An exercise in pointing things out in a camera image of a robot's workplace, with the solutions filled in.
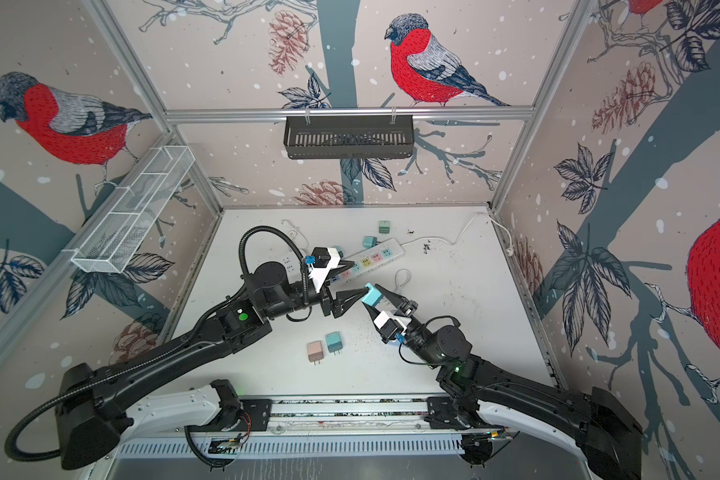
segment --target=white wire basket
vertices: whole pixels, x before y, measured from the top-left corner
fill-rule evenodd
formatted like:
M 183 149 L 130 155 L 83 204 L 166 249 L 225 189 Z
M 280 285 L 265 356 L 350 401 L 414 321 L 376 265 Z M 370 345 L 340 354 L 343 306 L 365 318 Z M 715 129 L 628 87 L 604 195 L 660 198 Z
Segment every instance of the white wire basket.
M 126 190 L 86 241 L 72 255 L 84 272 L 122 274 L 150 231 L 155 219 L 179 187 L 195 161 L 189 147 L 170 145 L 150 149 L 144 171 Z

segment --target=mesh basket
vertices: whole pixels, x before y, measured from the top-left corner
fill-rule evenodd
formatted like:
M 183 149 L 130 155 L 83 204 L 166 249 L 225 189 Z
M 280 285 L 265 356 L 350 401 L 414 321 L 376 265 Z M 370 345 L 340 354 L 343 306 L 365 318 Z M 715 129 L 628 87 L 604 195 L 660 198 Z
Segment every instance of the mesh basket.
M 386 115 L 288 117 L 283 140 L 288 157 L 409 158 L 413 155 L 413 116 Z
M 72 256 L 85 272 L 121 274 L 195 161 L 189 147 L 151 149 L 144 171 Z

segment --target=black wire basket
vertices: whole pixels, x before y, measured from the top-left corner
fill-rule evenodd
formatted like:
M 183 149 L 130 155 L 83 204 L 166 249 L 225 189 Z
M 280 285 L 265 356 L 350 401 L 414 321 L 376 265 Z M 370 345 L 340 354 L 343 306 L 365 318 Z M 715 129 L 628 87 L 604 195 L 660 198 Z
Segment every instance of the black wire basket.
M 283 139 L 288 157 L 409 158 L 413 155 L 413 116 L 288 117 Z

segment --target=white tabletop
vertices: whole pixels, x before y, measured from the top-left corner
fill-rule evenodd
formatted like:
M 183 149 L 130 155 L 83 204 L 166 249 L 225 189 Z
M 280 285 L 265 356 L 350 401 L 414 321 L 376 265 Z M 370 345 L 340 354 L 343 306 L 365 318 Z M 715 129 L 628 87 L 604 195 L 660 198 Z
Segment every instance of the white tabletop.
M 338 245 L 345 256 L 364 250 L 363 237 L 400 244 L 422 236 L 442 236 L 451 242 L 482 206 L 410 206 L 383 208 L 227 210 L 210 246 L 190 298 L 174 332 L 189 331 L 197 319 L 225 295 L 235 293 L 240 280 L 237 251 L 240 236 L 256 225 L 284 230 L 282 220 L 296 226 L 308 240 L 296 244 L 308 253 L 314 246 Z M 378 233 L 378 222 L 389 220 L 389 235 Z M 394 274 L 405 268 L 411 281 L 401 294 L 418 302 L 416 317 L 452 315 L 473 345 L 472 353 L 528 379 L 551 385 L 538 344 L 524 312 L 494 228 L 477 219 L 456 246 L 437 240 L 406 246 L 405 255 L 378 270 L 339 287 L 359 288 L 380 283 L 392 290 Z M 279 260 L 289 248 L 274 235 L 258 233 L 249 240 L 246 256 L 250 271 L 262 262 Z M 436 320 L 434 331 L 446 320 Z M 359 304 L 344 316 L 323 317 L 320 308 L 305 322 L 280 317 L 272 333 L 243 351 L 215 360 L 175 380 L 165 391 L 189 389 L 214 379 L 229 379 L 241 396 L 349 395 L 439 393 L 437 370 L 409 365 L 398 357 L 397 347 L 380 339 Z M 328 353 L 326 335 L 338 331 L 344 348 Z M 321 340 L 326 358 L 315 365 L 307 360 L 306 346 Z M 403 349 L 412 361 L 420 361 Z

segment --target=white power strip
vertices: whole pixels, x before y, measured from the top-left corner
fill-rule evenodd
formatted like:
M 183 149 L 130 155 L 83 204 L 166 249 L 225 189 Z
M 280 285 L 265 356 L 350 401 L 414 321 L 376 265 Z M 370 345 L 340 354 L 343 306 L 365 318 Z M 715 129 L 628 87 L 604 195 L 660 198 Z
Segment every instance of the white power strip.
M 397 240 L 391 238 L 378 245 L 352 255 L 344 260 L 355 262 L 355 266 L 346 272 L 342 272 L 331 278 L 331 285 L 341 285 L 353 280 L 361 275 L 394 262 L 396 259 L 405 255 L 405 250 L 400 246 Z

